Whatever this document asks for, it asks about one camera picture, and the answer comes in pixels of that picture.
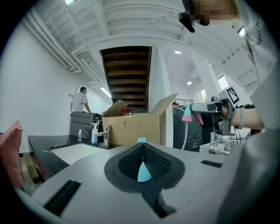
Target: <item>black machine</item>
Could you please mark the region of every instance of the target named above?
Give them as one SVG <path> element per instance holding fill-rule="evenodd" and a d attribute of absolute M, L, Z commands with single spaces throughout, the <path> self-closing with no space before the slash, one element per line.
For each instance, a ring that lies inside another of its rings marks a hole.
<path fill-rule="evenodd" d="M 173 110 L 173 148 L 198 151 L 202 144 L 210 142 L 210 131 L 205 131 L 198 125 L 194 115 L 192 122 L 182 121 L 184 112 L 180 110 L 183 106 L 174 107 Z"/>
<path fill-rule="evenodd" d="M 82 129 L 82 137 L 85 139 L 91 139 L 92 134 L 92 123 L 99 120 L 99 124 L 102 123 L 102 115 L 97 113 L 86 113 L 86 112 L 73 112 L 71 114 L 70 123 L 70 135 L 78 136 L 79 130 Z M 98 131 L 102 132 L 102 125 L 98 126 Z"/>

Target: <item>pink nozzle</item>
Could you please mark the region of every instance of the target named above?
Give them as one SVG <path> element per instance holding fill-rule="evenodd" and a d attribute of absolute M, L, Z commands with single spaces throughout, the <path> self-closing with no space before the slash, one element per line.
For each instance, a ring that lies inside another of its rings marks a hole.
<path fill-rule="evenodd" d="M 193 119 L 192 119 L 192 116 L 186 116 L 186 115 L 184 115 L 184 116 L 182 117 L 182 121 L 192 122 Z"/>

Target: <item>staircase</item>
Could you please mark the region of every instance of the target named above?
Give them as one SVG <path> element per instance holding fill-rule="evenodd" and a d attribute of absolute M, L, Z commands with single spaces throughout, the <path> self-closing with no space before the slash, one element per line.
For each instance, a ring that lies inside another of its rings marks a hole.
<path fill-rule="evenodd" d="M 113 103 L 123 100 L 130 109 L 148 110 L 151 47 L 117 47 L 101 53 Z"/>

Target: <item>plastic bottle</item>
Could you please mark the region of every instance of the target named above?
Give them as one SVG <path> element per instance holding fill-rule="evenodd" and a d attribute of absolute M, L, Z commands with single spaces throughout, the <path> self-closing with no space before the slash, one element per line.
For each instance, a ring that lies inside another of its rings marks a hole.
<path fill-rule="evenodd" d="M 92 134 L 91 134 L 91 143 L 92 144 L 97 144 L 98 143 L 98 123 L 92 123 L 93 128 L 92 128 Z"/>
<path fill-rule="evenodd" d="M 78 134 L 78 142 L 82 141 L 82 129 L 79 130 L 79 134 Z"/>

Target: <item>spray bottle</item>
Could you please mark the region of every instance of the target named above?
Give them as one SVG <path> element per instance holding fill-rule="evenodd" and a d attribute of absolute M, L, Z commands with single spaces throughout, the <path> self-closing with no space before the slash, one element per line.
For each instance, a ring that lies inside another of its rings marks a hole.
<path fill-rule="evenodd" d="M 91 143 L 92 144 L 97 144 L 98 143 L 98 126 L 99 126 L 99 119 L 96 117 L 98 120 L 97 123 L 92 123 L 92 134 L 91 134 Z"/>

